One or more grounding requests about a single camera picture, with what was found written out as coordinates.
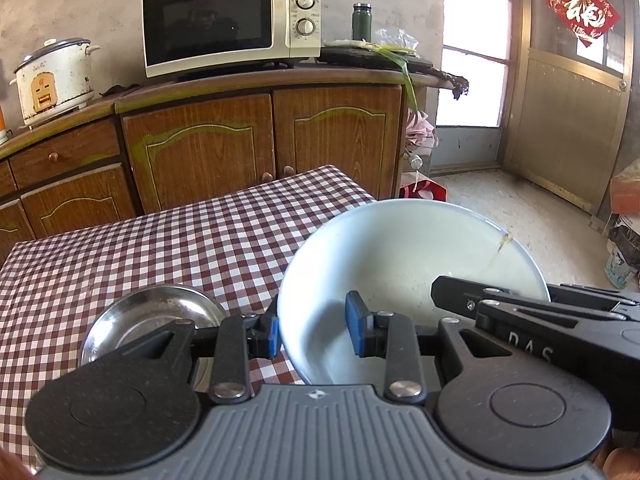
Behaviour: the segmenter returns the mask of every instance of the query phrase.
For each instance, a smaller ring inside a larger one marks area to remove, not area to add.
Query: rice cooker lid
[[[80,45],[80,44],[90,44],[90,40],[86,40],[84,38],[69,38],[68,40],[47,40],[44,42],[44,46],[39,48],[32,54],[27,54],[24,56],[24,59],[18,65],[18,68],[14,70],[14,74],[18,72],[23,66],[28,65],[30,62],[35,61],[39,57],[45,56],[49,52],[53,52],[54,50],[59,50],[60,48],[65,48],[71,45]]]

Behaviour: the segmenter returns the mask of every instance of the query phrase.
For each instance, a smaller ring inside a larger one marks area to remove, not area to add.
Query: metal dish
[[[196,328],[219,326],[225,317],[222,306],[204,292],[186,285],[154,285],[135,290],[114,301],[89,329],[78,366],[123,346],[162,325],[180,318],[193,319]],[[201,359],[194,386],[206,389],[212,358]]]

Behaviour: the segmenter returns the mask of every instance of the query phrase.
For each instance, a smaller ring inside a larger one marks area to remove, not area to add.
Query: window frame
[[[501,128],[503,126],[504,123],[504,108],[505,108],[505,104],[508,100],[508,85],[509,85],[509,78],[510,78],[510,73],[511,73],[511,68],[514,65],[513,60],[511,59],[512,53],[513,53],[513,37],[512,37],[512,31],[513,31],[513,0],[507,0],[510,3],[509,6],[509,11],[510,11],[510,20],[509,20],[509,28],[507,30],[507,35],[508,35],[508,56],[510,56],[509,59],[502,59],[500,57],[494,57],[494,56],[488,56],[486,54],[480,54],[479,52],[474,52],[472,50],[467,50],[465,48],[460,48],[460,47],[456,47],[456,46],[452,46],[452,45],[448,45],[448,44],[443,44],[442,45],[442,49],[443,50],[453,50],[455,52],[459,52],[461,54],[465,54],[466,56],[475,56],[475,57],[480,57],[482,59],[486,59],[488,61],[493,61],[496,63],[500,63],[505,65],[506,69],[504,72],[504,81],[502,83],[502,98],[500,100],[500,108],[499,108],[499,113],[498,113],[498,124],[497,126],[461,126],[461,125],[455,125],[455,124],[444,124],[444,125],[438,125],[437,124],[437,117],[438,117],[438,113],[436,111],[436,126],[440,127],[440,128],[456,128],[456,127],[464,127],[464,128]]]

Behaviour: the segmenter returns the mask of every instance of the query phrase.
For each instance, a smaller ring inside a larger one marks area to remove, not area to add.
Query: red paper decoration
[[[549,0],[548,3],[584,46],[590,46],[620,19],[607,0]]]

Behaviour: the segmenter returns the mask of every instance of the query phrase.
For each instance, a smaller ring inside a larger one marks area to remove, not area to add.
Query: table
[[[0,270],[0,444],[37,464],[24,431],[29,398],[76,368],[95,317],[155,283],[185,283],[230,314],[263,312],[302,242],[373,199],[333,166],[215,200],[16,244]],[[291,362],[250,362],[261,383],[299,382]]]

